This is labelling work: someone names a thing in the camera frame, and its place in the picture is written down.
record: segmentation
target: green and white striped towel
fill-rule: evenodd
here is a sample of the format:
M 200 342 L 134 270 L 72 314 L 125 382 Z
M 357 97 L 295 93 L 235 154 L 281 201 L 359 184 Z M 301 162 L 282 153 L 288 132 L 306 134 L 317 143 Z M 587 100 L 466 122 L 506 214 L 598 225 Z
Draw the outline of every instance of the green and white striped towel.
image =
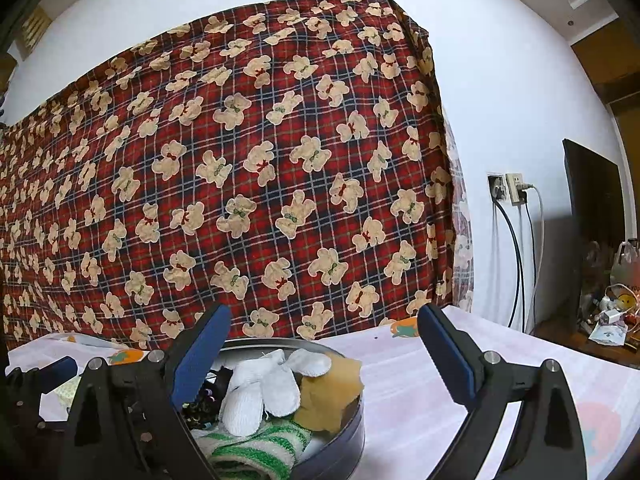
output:
M 268 420 L 246 437 L 222 426 L 191 434 L 222 480 L 287 480 L 311 441 L 309 430 L 284 418 Z

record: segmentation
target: red plaid fabric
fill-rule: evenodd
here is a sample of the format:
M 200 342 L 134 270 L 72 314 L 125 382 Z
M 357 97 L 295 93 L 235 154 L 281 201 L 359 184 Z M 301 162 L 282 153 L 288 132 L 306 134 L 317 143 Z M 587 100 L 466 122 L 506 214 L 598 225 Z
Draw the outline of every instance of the red plaid fabric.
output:
M 452 185 L 427 33 L 393 0 L 280 0 L 145 41 L 0 150 L 4 331 L 164 348 L 313 339 L 450 302 Z

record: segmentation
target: black cable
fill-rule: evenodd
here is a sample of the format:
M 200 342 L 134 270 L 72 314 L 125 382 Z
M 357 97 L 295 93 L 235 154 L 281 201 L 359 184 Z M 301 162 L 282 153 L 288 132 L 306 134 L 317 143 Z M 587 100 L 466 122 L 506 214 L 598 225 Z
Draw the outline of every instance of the black cable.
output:
M 529 214 L 529 204 L 524 203 L 524 208 L 527 210 L 527 217 L 529 218 L 529 226 L 531 227 L 531 251 L 533 254 L 533 287 L 536 289 L 536 283 L 538 281 L 538 265 L 536 264 L 536 241 L 533 236 L 533 222 L 531 221 L 531 215 Z M 536 298 L 531 298 L 531 311 L 533 313 L 533 326 L 536 325 Z
M 516 252 L 516 295 L 513 301 L 513 310 L 511 311 L 511 319 L 509 320 L 509 327 L 511 327 L 512 323 L 513 323 L 513 318 L 516 314 L 516 310 L 518 308 L 518 294 L 520 291 L 520 283 L 521 280 L 520 278 L 522 277 L 522 323 L 524 324 L 524 273 L 522 271 L 522 258 L 520 257 L 520 247 L 518 246 L 518 239 L 516 238 L 516 233 L 513 230 L 513 225 L 511 224 L 511 220 L 509 220 L 509 217 L 507 216 L 507 213 L 505 212 L 504 208 L 500 205 L 500 203 L 492 196 L 491 197 L 492 202 L 494 202 L 494 205 L 500 210 L 500 213 L 502 213 L 502 216 L 504 216 L 505 221 L 507 222 L 507 225 L 509 227 L 509 231 L 511 232 L 511 238 L 513 239 L 513 247 L 515 248 L 515 252 Z

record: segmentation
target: television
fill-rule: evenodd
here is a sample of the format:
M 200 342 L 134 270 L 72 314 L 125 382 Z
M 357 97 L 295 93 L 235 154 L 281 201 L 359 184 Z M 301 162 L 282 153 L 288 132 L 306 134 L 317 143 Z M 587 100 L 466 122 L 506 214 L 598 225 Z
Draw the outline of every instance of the television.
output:
M 609 285 L 613 257 L 625 240 L 625 208 L 618 166 L 572 140 L 562 145 L 578 235 L 570 303 L 583 319 Z

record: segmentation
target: white wall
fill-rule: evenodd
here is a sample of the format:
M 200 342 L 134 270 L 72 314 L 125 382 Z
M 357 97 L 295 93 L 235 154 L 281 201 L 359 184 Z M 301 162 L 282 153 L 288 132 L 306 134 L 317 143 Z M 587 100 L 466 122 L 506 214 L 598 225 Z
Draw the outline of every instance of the white wall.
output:
M 79 0 L 20 65 L 6 99 L 6 121 L 20 119 L 132 44 L 256 1 L 263 0 Z M 504 221 L 494 217 L 486 174 L 517 171 L 540 188 L 545 200 L 540 319 L 566 295 L 570 202 L 562 139 L 573 139 L 623 167 L 607 112 L 566 42 L 519 0 L 397 1 L 430 31 L 442 101 L 458 144 L 475 249 L 473 310 L 503 324 L 510 316 L 513 246 Z M 517 208 L 507 209 L 522 236 L 528 297 L 529 227 Z M 535 200 L 530 210 L 536 221 Z

